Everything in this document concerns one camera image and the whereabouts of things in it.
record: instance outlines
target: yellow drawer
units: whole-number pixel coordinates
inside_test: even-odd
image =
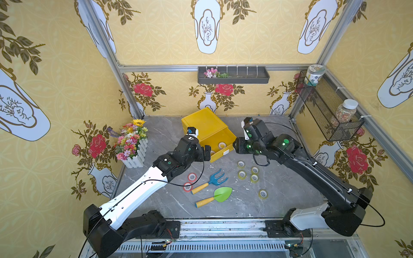
[[[209,145],[211,150],[215,152],[214,155],[211,155],[211,163],[234,149],[232,143],[235,141],[236,136],[209,108],[201,109],[182,118],[182,127],[184,133],[186,133],[188,127],[198,129],[200,145],[203,147]],[[224,142],[227,146],[219,149],[218,144],[220,142]]]

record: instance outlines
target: wall-mounted shelf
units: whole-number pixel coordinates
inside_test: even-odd
[[[359,112],[357,111],[347,123],[339,123],[338,126],[332,125],[331,118],[336,118],[335,111],[347,98],[340,91],[336,91],[337,87],[326,75],[319,80],[315,87],[303,83],[305,75],[306,71],[301,71],[302,87],[297,91],[326,140],[333,142],[351,139],[364,123]]]
[[[204,72],[207,69],[218,69],[219,73],[228,73],[229,78],[208,78]],[[265,84],[270,75],[265,66],[199,66],[199,84]]]

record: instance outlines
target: yellow wallpaper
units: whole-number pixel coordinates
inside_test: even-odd
[[[413,42],[409,25],[413,2],[368,3],[367,20],[350,24],[327,66],[413,158],[413,102],[408,99],[413,88],[408,53]]]
[[[382,147],[365,128],[358,131],[358,135],[352,141],[340,142],[341,147],[329,147],[325,144],[325,138],[307,108],[304,112],[305,116],[303,114],[297,116],[297,125],[316,159],[322,157],[319,153],[329,153],[329,150],[332,150],[329,159],[326,160],[324,154],[324,159],[321,161],[321,163],[327,161],[327,164],[330,162],[332,172],[339,175],[337,168],[340,169],[343,165],[338,164],[344,163],[350,169],[350,171],[347,169],[346,173],[346,180],[350,184],[357,188],[368,187],[368,182],[365,184],[362,182],[365,182],[365,179],[373,181],[371,176],[374,177],[377,183],[373,183],[374,192],[371,205],[383,215],[386,225],[383,227],[360,226],[356,231],[369,256],[399,257],[399,251],[402,252],[404,248],[399,247],[395,240],[400,241],[402,239],[407,244],[410,244],[412,240],[413,217],[410,214],[413,211],[413,185],[396,164],[391,159],[386,158],[386,153],[381,151]],[[359,163],[362,166],[356,166],[356,163],[353,162],[356,155],[357,158],[361,159]],[[380,225],[382,220],[372,208],[368,207],[363,224]]]
[[[71,173],[81,167],[77,164],[81,156],[74,155],[76,149],[72,154],[72,149],[75,144],[79,148],[88,147],[71,130],[79,129],[83,133],[86,129],[83,121],[89,119],[98,130],[105,124],[118,128],[130,116],[119,110],[118,100],[113,98],[119,85],[80,23],[73,0],[7,2],[6,7],[4,1],[0,3],[0,44],[9,47],[15,42],[23,52],[28,52],[30,60],[35,60],[38,71],[37,75],[32,72],[36,69],[29,60],[24,64],[26,54],[23,57],[9,54],[10,63],[3,53],[0,73],[13,69],[16,83],[38,105],[51,126],[47,130],[48,124],[38,120],[34,128],[40,126],[41,133],[46,134],[37,141],[21,138],[29,133],[37,135],[32,129],[24,134],[14,130],[20,137],[0,130],[1,256],[33,257],[36,251],[42,253],[55,245],[49,257],[77,257],[85,239],[82,234],[84,209],[91,203],[100,205],[108,198],[94,192],[90,180],[94,177],[88,175],[88,170],[78,176],[78,183],[82,180],[81,188],[86,190],[82,191],[81,200],[76,198],[76,191],[71,195],[71,187],[76,186],[75,175]],[[13,33],[6,32],[8,29],[3,23]],[[35,48],[39,56],[32,47],[40,44],[44,45]],[[2,50],[9,53],[6,47]],[[1,77],[1,84],[8,83],[6,79]],[[24,108],[26,112],[25,105],[23,102],[13,110]],[[0,121],[4,119],[0,112]],[[121,167],[113,160],[109,165],[115,174]]]
[[[299,71],[270,71],[268,84],[199,85],[196,72],[127,73],[131,91],[146,115],[186,116],[202,107],[205,92],[218,115],[289,114],[298,94]],[[119,94],[119,103],[125,101]]]
[[[223,7],[225,14],[220,20],[219,29],[216,29],[218,41],[212,40],[211,43],[209,40],[207,43],[211,44],[209,48],[217,44],[216,50],[213,49],[213,54],[205,54],[213,50],[203,48],[203,43],[198,47],[202,36],[200,35],[198,40],[195,37],[191,0],[128,0],[127,7],[130,8],[116,5],[117,1],[114,0],[95,1],[104,6],[104,12],[107,14],[105,15],[109,17],[110,31],[119,62],[128,65],[314,63],[338,19],[333,19],[328,29],[323,28],[333,16],[336,16],[336,9],[342,3],[342,0],[321,0],[314,7],[309,19],[317,15],[321,5],[328,6],[328,13],[324,19],[326,22],[313,26],[314,33],[317,37],[321,34],[322,38],[311,53],[301,54],[297,51],[297,44],[306,21],[306,13],[309,11],[309,5],[313,6],[317,1],[244,0],[242,5],[237,5],[240,0],[223,0],[226,3]],[[204,5],[211,10],[217,7],[214,19],[218,23],[219,16],[222,16],[219,4],[215,0],[199,0],[195,12],[197,13],[197,8]],[[338,13],[341,13],[342,9],[343,7],[339,8]],[[244,19],[241,17],[233,25],[234,19],[240,15]],[[318,39],[314,40],[313,44],[313,40],[309,38],[306,44],[315,46],[317,42]]]

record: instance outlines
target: sunflower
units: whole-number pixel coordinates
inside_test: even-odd
[[[134,125],[139,126],[139,127],[142,127],[143,124],[145,123],[145,121],[142,119],[133,119],[132,122]]]

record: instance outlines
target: glass jar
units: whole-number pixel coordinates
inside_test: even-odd
[[[334,116],[331,117],[330,122],[333,126],[338,126],[340,123],[347,123],[357,111],[358,102],[353,99],[346,99],[338,106]]]

